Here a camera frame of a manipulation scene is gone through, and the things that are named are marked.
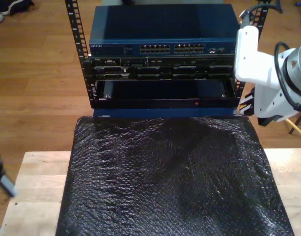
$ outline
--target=metal bracket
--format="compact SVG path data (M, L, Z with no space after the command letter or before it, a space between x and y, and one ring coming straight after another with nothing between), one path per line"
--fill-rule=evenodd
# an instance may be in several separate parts
M260 3L271 3L271 0L258 0L258 4ZM258 34L258 41L260 39L260 35L262 34L264 23L267 17L268 8L262 7L256 9L255 18L253 20L253 26L256 26L258 28L259 34ZM243 89L245 86L245 82L237 81L236 83L237 89L235 91L235 95L238 100L241 99Z
M92 77L91 62L88 54L85 34L82 28L80 10L77 0L65 0L65 4L74 36L78 58L82 67L82 74L85 80L89 101L93 108L95 101L98 100L98 96L94 85L95 81Z
M271 0L258 0L258 4L260 3L271 3ZM267 17L268 8L262 7L256 9L255 18L253 21L253 25L256 26L259 30L258 40L260 39L260 35L262 34L262 30L264 27L264 23Z

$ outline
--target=white robotic arm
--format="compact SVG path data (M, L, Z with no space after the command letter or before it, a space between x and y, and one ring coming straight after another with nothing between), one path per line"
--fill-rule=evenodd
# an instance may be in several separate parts
M260 125L267 125L301 111L301 47L278 55L278 76L274 56L258 51L258 33L257 27L250 25L238 31L234 73L239 81L255 83L240 102L241 114L256 115ZM283 89L279 78L285 80Z

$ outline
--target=bubble wrap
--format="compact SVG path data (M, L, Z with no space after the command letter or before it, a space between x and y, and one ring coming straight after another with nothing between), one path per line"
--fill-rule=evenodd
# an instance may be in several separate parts
M78 120L57 236L293 236L250 121Z

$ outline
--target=yellow cable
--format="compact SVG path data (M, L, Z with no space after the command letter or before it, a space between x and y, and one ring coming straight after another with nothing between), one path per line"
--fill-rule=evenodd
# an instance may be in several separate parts
M299 134L301 134L301 130L289 119L285 120L286 122L288 122L288 124L290 124L295 130L297 130L299 132Z

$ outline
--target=blue network switch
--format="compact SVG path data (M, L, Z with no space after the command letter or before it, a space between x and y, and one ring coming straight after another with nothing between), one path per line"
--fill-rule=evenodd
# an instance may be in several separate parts
M94 58L235 53L239 29L230 4L98 6Z

